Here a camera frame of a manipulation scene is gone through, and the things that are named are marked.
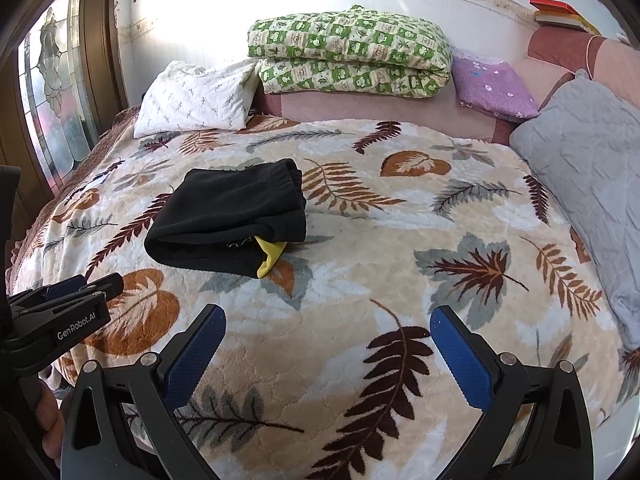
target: green checkered quilt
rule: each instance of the green checkered quilt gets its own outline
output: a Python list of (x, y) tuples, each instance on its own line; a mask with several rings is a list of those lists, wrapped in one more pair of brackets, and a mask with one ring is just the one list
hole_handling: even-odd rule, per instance
[(361, 91), (430, 97), (450, 78), (452, 55), (440, 27), (353, 6), (343, 12), (258, 20), (249, 56), (261, 57), (265, 92)]

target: purple pillow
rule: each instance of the purple pillow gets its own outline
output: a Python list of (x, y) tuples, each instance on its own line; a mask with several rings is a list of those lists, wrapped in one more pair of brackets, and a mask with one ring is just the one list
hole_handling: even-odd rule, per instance
[(513, 123), (537, 117), (538, 105), (511, 65), (486, 64), (481, 59), (453, 58), (451, 71), (460, 104)]

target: metal screw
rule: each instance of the metal screw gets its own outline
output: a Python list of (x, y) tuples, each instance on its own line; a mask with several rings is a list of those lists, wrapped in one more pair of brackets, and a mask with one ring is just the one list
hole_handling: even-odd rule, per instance
[(87, 361), (87, 362), (84, 363), (84, 366), (82, 367), (82, 370), (84, 370), (85, 373), (90, 374), (97, 367), (98, 367), (98, 365), (97, 365), (97, 363), (95, 361)]
[(140, 358), (140, 363), (143, 366), (151, 366), (157, 360), (158, 360), (158, 356), (156, 354), (154, 354), (153, 352), (148, 352)]
[(560, 369), (570, 374), (574, 371), (574, 366), (569, 361), (560, 361)]
[(504, 352), (500, 354), (500, 361), (502, 361), (507, 366), (513, 366), (518, 362), (518, 360), (516, 359), (516, 356), (509, 352)]

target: folded black pants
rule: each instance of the folded black pants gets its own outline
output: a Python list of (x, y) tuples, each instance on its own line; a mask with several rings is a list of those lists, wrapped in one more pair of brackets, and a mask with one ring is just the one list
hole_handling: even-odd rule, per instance
[(191, 170), (154, 219), (146, 252), (172, 267), (257, 277), (258, 243), (303, 242), (302, 172), (290, 158), (242, 171)]

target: gray quilted cover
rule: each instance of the gray quilted cover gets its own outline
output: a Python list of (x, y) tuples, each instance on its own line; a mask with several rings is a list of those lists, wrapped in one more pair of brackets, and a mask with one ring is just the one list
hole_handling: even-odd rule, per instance
[(640, 110), (580, 70), (510, 143), (584, 241), (625, 346), (640, 347)]

